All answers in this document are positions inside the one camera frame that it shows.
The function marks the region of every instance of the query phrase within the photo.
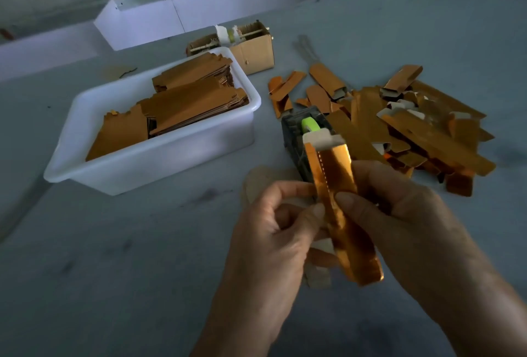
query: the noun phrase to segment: gray table surface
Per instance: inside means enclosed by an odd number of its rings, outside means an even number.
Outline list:
[[[267,81],[308,65],[292,48],[308,35],[321,59],[353,87],[384,83],[401,65],[488,117],[497,163],[472,198],[438,189],[493,263],[527,297],[525,63],[527,0],[320,0],[260,14],[274,35],[276,67],[250,78],[262,95],[255,143],[126,194],[72,181],[50,187],[0,245],[0,350],[4,356],[186,355],[218,284],[239,191],[260,164],[291,167]],[[73,97],[113,66],[138,72],[180,59],[201,30],[0,84],[0,212],[40,176]],[[293,91],[297,98],[312,83]],[[271,355],[452,355],[439,328],[390,272],[359,289],[302,287]]]

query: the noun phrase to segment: hand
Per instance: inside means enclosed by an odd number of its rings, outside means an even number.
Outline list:
[[[339,193],[336,201],[456,351],[527,355],[524,303],[441,198],[378,162],[354,161],[352,170],[361,196]]]
[[[267,355],[291,311],[307,256],[321,258],[321,265],[336,260],[309,249],[313,240],[327,237],[324,206],[282,204],[287,198],[315,194],[313,184],[275,182],[242,213],[193,356]]]

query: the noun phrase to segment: right hand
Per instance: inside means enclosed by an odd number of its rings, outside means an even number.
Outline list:
[[[514,333],[514,352],[527,350],[525,305],[441,198],[376,161],[354,161],[352,170],[359,195],[336,201],[456,351],[508,355]]]

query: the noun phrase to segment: white plastic tub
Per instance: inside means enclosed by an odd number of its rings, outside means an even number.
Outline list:
[[[49,182],[72,179],[118,195],[251,145],[260,95],[227,47],[211,52],[232,59],[234,86],[245,90],[248,105],[85,161],[108,111],[128,111],[137,101],[152,96],[152,77],[195,56],[89,89],[73,100],[44,178]]]

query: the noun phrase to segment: metallic orange paper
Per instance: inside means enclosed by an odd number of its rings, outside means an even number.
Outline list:
[[[382,280],[383,270],[372,240],[344,215],[335,202],[338,192],[357,193],[346,145],[318,152],[312,144],[304,146],[318,196],[326,207],[326,221],[335,254],[344,272],[360,286]]]

